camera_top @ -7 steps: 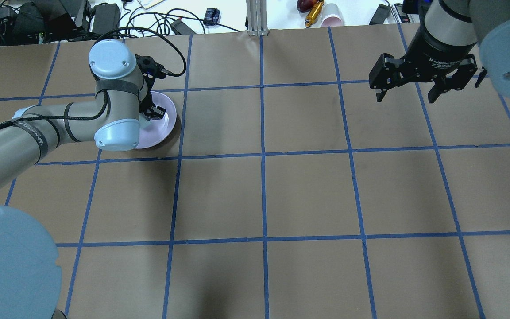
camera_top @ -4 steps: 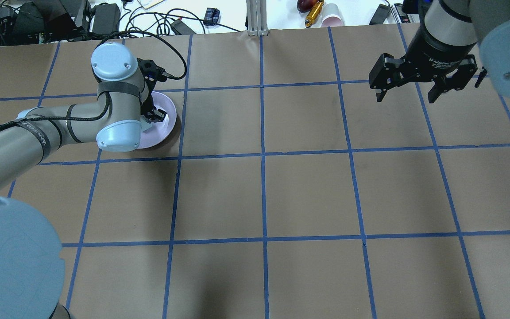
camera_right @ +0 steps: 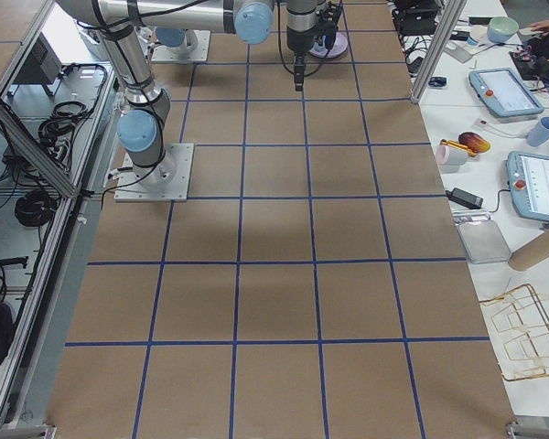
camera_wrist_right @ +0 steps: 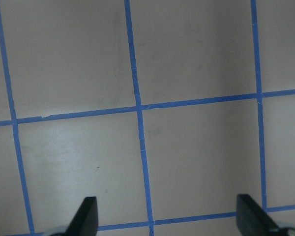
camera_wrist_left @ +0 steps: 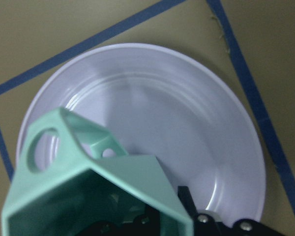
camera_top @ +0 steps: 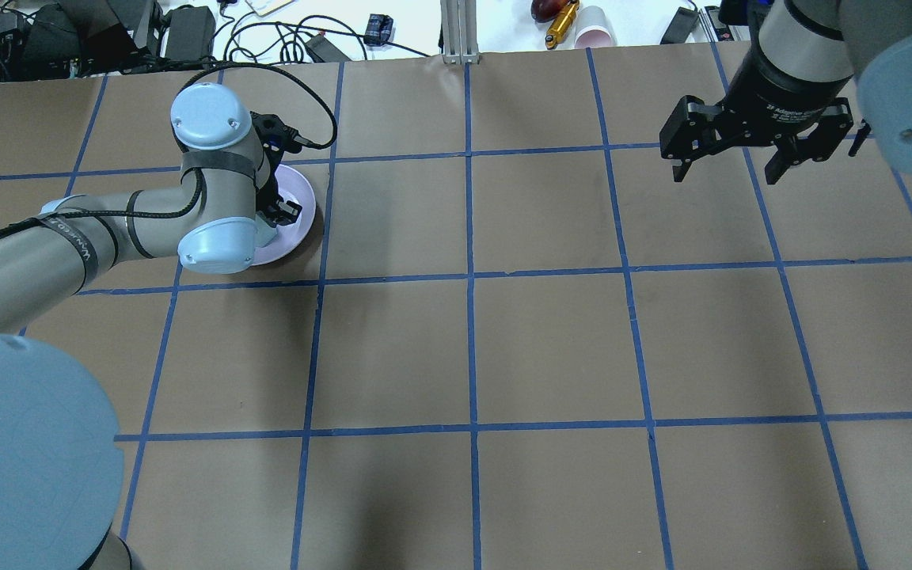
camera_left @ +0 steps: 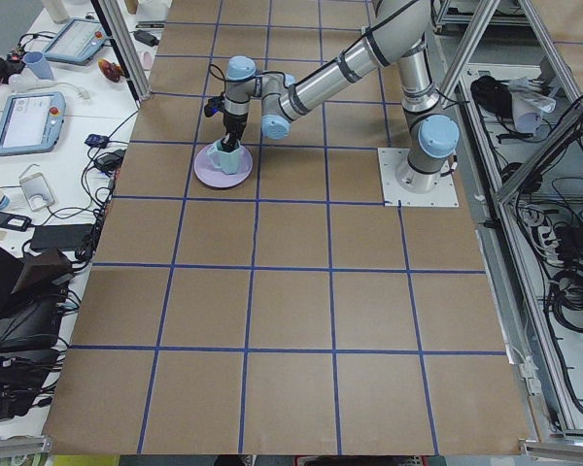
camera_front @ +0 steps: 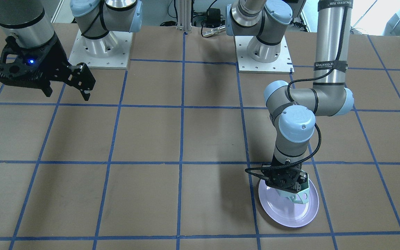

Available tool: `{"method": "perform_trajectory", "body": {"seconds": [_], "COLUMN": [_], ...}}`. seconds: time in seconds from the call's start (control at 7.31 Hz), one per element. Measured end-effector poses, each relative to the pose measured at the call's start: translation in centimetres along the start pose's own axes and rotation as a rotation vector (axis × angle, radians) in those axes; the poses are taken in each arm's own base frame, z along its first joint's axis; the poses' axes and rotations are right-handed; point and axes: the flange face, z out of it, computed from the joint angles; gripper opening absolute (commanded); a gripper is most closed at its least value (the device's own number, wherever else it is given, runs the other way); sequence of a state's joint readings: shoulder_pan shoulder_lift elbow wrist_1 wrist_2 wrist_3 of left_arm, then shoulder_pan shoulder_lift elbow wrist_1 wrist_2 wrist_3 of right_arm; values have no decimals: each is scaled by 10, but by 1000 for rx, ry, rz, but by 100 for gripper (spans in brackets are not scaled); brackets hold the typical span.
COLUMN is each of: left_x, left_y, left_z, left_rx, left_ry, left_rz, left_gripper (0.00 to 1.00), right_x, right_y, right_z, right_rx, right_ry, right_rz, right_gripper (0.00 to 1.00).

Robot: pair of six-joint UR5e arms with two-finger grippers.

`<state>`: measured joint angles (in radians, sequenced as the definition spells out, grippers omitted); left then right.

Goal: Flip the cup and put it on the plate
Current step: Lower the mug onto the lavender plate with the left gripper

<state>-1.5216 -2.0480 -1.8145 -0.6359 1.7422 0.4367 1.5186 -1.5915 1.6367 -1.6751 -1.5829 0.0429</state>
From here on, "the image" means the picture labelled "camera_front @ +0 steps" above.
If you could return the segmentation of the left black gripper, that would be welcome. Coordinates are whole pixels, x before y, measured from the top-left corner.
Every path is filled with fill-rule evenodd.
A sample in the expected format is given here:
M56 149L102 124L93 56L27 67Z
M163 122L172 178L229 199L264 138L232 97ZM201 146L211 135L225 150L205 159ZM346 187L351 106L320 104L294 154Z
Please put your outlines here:
M268 179L265 184L289 193L299 193L309 188L308 173L302 170L302 164L283 169L265 169L261 171Z

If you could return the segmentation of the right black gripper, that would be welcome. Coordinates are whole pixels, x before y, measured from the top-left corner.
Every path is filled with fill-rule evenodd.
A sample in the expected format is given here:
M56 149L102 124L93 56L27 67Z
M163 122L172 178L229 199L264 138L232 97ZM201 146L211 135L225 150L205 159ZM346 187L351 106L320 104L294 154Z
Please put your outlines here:
M16 38L9 35L0 59L0 82L8 86L41 89L51 97L51 81L61 81L79 90L89 101L95 77L86 63L71 65L58 36L34 48L21 48Z

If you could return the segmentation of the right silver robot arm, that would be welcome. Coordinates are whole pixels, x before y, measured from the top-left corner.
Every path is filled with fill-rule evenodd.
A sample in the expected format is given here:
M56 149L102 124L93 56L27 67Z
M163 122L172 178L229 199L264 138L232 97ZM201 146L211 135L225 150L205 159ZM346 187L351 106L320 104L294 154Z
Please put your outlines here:
M142 25L141 0L72 0L83 47L91 57L112 55L114 32L136 33ZM50 97L51 81L79 90L88 101L95 78L85 62L72 65L39 0L0 0L0 27L6 34L0 82L41 90Z

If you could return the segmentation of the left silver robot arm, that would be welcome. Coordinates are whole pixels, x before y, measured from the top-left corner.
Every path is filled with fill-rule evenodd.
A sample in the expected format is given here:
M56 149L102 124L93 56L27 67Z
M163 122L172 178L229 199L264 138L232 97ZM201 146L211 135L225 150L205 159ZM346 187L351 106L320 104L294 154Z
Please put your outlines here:
M352 92L345 87L348 69L349 20L353 1L320 0L316 56L313 65L312 88L292 89L294 80L274 81L264 90L265 104L276 128L272 162L246 172L265 181L266 186L296 194L306 189L308 175L302 163L313 133L321 132L317 116L338 116L348 113L353 104ZM247 48L251 58L268 63L277 59L287 25L292 20L291 7L282 0L237 0L226 7L227 35L251 36Z

